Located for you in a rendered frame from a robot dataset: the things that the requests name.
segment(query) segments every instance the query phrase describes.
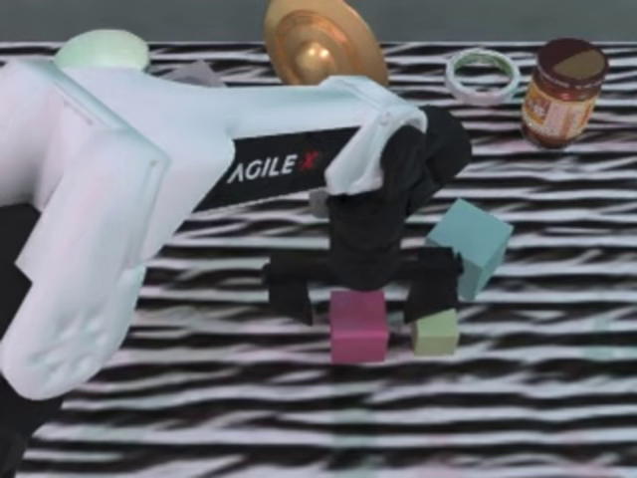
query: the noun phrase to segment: orange label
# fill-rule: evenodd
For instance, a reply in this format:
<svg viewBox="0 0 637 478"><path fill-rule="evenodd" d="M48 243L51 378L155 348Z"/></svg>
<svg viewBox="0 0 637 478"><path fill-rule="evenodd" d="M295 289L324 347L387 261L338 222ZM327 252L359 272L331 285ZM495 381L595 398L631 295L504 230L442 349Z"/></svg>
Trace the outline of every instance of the orange label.
<svg viewBox="0 0 637 478"><path fill-rule="evenodd" d="M531 82L523 106L523 119L538 134L572 139L588 125L596 101L597 97L583 102L556 100Z"/></svg>

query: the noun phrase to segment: black and white striped surface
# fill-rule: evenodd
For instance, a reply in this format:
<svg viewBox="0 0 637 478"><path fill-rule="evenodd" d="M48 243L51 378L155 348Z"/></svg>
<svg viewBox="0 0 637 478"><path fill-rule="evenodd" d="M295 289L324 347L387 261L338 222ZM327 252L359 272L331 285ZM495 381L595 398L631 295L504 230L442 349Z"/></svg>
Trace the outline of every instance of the black and white striped surface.
<svg viewBox="0 0 637 478"><path fill-rule="evenodd" d="M400 285L386 290L383 364L332 366L324 318L269 313L268 254L326 247L306 194L199 214L152 261L122 350L42 428L20 476L637 478L637 44L603 45L604 94L562 152L521 139L523 93L494 109L448 95L446 59L474 46L385 46L393 91L449 109L475 147L405 247L458 197L515 226L506 264L462 309L453 358L411 354ZM483 46L518 63L524 91L538 45ZM205 60L231 87L277 83L258 44L154 47L157 74ZM323 315L328 292L313 291Z"/></svg>

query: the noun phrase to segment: pink cube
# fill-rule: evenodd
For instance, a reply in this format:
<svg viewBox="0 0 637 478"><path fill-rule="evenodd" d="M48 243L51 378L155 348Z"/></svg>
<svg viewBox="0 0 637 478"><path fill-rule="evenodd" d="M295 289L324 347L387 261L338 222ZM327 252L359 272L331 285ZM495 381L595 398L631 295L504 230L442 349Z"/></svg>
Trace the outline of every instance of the pink cube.
<svg viewBox="0 0 637 478"><path fill-rule="evenodd" d="M335 291L329 298L332 363L384 361L389 342L382 291Z"/></svg>

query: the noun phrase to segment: gold plate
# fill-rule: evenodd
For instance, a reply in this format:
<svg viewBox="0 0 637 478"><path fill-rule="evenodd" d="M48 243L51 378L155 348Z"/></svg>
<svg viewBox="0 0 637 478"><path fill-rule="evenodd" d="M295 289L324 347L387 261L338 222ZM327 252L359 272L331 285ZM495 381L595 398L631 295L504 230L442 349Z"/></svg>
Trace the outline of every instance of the gold plate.
<svg viewBox="0 0 637 478"><path fill-rule="evenodd" d="M318 85L332 75L389 83L374 34L343 0L272 0L264 37L273 67L288 85Z"/></svg>

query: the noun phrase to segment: light green bowl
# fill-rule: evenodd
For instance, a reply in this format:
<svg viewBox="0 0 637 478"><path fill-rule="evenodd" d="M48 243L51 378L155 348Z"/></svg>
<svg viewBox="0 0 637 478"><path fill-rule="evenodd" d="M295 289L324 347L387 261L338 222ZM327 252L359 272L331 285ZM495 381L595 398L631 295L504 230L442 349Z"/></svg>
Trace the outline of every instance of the light green bowl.
<svg viewBox="0 0 637 478"><path fill-rule="evenodd" d="M54 59L62 68L135 68L150 63L148 45L124 30L92 30L69 40Z"/></svg>

